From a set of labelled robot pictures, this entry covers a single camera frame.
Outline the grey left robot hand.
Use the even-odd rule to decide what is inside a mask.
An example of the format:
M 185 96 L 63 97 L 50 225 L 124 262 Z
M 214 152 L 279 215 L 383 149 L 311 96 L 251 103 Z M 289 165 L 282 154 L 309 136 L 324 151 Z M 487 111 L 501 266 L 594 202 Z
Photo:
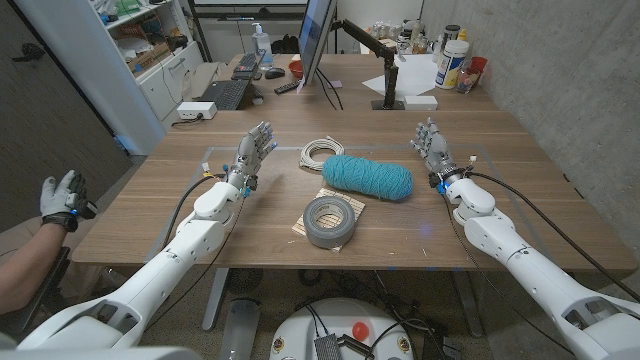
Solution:
M 262 161 L 277 147 L 269 122 L 261 122 L 252 128 L 240 141 L 226 182 L 240 191 L 257 188 L 257 173 Z

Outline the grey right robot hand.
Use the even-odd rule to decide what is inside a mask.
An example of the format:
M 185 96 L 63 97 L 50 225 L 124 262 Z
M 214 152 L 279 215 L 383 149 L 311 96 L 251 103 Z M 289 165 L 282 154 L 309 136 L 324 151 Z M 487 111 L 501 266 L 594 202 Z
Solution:
M 415 139 L 410 144 L 424 160 L 432 188 L 440 186 L 445 190 L 463 178 L 465 170 L 454 162 L 445 137 L 430 117 L 425 123 L 418 123 Z

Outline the person's white gloved hand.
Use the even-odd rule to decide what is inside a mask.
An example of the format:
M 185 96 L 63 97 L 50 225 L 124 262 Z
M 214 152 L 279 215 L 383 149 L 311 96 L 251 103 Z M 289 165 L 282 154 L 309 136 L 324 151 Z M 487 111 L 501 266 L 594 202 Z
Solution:
M 88 199 L 85 182 L 75 170 L 70 170 L 59 182 L 53 176 L 46 178 L 40 196 L 42 224 L 60 225 L 73 233 L 80 220 L 94 219 L 98 208 Z

